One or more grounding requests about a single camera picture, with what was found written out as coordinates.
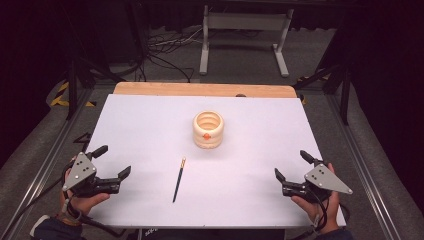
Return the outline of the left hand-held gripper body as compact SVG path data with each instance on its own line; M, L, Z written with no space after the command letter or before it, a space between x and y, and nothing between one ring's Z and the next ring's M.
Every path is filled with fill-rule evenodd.
M62 192L71 191L74 197L88 198L99 193L117 194L121 181L117 178L101 179L96 176L97 168L87 158L87 153L80 152L64 168Z

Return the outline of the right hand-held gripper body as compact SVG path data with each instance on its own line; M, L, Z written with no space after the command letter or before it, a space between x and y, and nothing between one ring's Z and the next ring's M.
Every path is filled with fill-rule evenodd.
M318 164L304 175L304 179L303 183L295 183L281 176L283 195L298 196L309 203L320 203L327 200L333 191L344 194L353 193L353 190L324 164Z

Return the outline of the dark blue pencil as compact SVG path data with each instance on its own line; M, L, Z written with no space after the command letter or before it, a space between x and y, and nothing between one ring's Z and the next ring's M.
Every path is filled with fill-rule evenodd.
M178 172L178 177L177 177L177 181L176 181L176 185L175 185L175 189L174 189L172 203L175 203L177 195L178 195L179 186L180 186L180 182L181 182L181 179L182 179L185 162L186 162L186 157L183 157L182 160L181 160L180 167L179 167L179 172Z

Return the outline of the cream ribbed pen holder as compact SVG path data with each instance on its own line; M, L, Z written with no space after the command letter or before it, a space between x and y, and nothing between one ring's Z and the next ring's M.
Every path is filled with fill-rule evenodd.
M203 149L217 148L223 141L224 120L215 111L199 112L193 119L193 141Z

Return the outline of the person's left hand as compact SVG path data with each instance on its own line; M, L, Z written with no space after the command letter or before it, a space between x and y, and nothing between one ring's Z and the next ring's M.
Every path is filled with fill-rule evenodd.
M99 193L92 197L80 198L74 197L71 191L60 193L59 218L68 218L76 221L81 216L88 216L92 208L105 202L110 198L107 193Z

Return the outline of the person's right hand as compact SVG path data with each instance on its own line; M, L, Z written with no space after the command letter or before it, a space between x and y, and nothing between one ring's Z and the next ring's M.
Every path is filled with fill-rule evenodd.
M306 212L319 234L339 229L337 214L340 198L337 192L333 191L322 204L310 203L299 196L292 196L291 200Z

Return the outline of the yellow black floor tape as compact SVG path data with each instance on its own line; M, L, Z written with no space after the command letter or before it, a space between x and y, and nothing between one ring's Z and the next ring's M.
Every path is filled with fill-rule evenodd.
M58 85L52 99L49 101L50 106L70 106L69 82L63 81Z

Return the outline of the white table board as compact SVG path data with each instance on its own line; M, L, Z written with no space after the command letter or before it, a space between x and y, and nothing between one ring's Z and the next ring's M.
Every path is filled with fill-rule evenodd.
M224 120L222 143L203 149L192 123L202 111ZM95 127L90 149L98 176L131 173L118 194L90 215L123 228L293 228L307 215L283 196L277 168L301 182L311 170L300 151L320 155L297 98L188 97L111 94ZM175 203L179 167L186 157Z

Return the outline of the black tripod stand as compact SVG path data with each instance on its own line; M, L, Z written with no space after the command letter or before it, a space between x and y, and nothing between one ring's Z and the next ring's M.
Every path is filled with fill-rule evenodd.
M343 124L347 125L351 77L348 71L348 61L343 54L343 39L343 31L341 29L337 30L324 51L315 73L309 77L301 77L293 85L293 88L300 90L319 79L328 77L322 86L322 91L324 94L334 95L336 90L342 87L339 115Z
M70 120L79 107L77 82L80 82L84 89L92 89L96 84L92 70L116 83L123 82L124 79L109 70L88 11L87 0L53 0L53 9L57 14L62 44L69 62L67 119Z

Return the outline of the wooden table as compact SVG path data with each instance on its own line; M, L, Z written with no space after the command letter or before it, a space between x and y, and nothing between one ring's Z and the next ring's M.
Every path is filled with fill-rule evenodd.
M291 86L165 82L120 82L116 85L113 93L158 96L297 97L294 88Z

